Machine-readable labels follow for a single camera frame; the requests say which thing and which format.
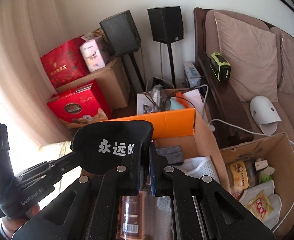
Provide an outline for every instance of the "silver rivet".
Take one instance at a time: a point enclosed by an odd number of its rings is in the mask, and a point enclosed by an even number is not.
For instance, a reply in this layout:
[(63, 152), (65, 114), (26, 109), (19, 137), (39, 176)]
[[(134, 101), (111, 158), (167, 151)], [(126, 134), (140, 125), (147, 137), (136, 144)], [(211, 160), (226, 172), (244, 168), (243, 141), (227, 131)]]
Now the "silver rivet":
[(173, 168), (172, 166), (166, 166), (166, 167), (164, 168), (164, 171), (165, 171), (165, 172), (173, 172), (173, 171), (174, 171), (174, 168)]
[(117, 167), (117, 171), (119, 171), (119, 172), (124, 172), (126, 169), (127, 169), (127, 167), (123, 166), (123, 165), (120, 165)]
[(212, 181), (212, 178), (211, 178), (210, 176), (205, 175), (205, 176), (203, 177), (203, 182), (205, 182), (205, 183), (209, 183), (209, 182), (211, 182), (211, 181)]
[(81, 176), (78, 181), (80, 183), (86, 183), (89, 180), (89, 178), (87, 176)]

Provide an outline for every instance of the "brown sofa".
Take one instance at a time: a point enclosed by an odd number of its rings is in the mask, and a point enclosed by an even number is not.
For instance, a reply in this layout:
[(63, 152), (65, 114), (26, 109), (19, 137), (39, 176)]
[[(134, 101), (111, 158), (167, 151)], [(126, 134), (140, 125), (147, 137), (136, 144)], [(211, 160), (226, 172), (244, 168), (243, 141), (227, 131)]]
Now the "brown sofa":
[[(224, 10), (194, 9), (195, 65), (203, 77), (202, 81), (210, 87), (207, 103), (211, 117), (261, 133), (260, 128), (255, 124), (250, 114), (250, 103), (241, 102), (230, 82), (219, 82), (210, 68), (210, 55), (213, 52), (220, 51), (217, 25), (214, 16), (215, 11), (258, 27), (261, 30), (276, 34), (277, 87), (279, 87), (283, 69), (280, 50), (281, 37), (282, 35), (283, 37), (286, 36), (291, 41), (294, 41), (294, 38), (269, 23), (244, 14)], [(282, 93), (278, 88), (277, 95), (278, 102), (273, 102), (273, 105), (282, 121), (278, 123), (276, 133), (286, 132), (289, 139), (294, 142), (294, 96)], [(261, 138), (259, 135), (253, 136), (237, 128), (218, 122), (215, 123), (215, 127), (215, 137), (220, 148)]]

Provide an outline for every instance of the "white box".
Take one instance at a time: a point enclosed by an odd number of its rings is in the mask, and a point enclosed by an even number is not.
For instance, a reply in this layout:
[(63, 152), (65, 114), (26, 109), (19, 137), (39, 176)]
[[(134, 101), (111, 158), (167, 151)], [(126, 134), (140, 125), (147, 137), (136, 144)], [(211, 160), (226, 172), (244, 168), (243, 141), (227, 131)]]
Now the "white box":
[(183, 62), (184, 76), (188, 87), (199, 87), (201, 76), (192, 62)]
[(90, 72), (106, 66), (109, 60), (107, 46), (102, 37), (95, 37), (80, 46), (81, 54)]

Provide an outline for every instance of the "hand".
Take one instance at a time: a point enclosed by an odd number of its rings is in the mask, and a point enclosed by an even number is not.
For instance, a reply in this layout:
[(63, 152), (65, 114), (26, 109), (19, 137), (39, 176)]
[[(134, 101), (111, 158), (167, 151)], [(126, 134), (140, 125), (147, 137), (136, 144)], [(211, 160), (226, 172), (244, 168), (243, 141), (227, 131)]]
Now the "hand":
[[(31, 208), (31, 214), (34, 217), (40, 211), (39, 204), (36, 204)], [(22, 227), (28, 221), (25, 219), (8, 219), (7, 217), (2, 218), (2, 228), (8, 238), (12, 238), (15, 231)]]

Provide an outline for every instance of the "green and black radio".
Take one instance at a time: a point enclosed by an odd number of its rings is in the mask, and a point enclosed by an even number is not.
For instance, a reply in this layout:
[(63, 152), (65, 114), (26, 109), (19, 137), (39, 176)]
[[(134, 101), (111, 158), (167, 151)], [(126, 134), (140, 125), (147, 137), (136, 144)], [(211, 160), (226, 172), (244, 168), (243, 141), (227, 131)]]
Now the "green and black radio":
[(229, 80), (231, 66), (219, 52), (211, 55), (210, 66), (219, 81)]

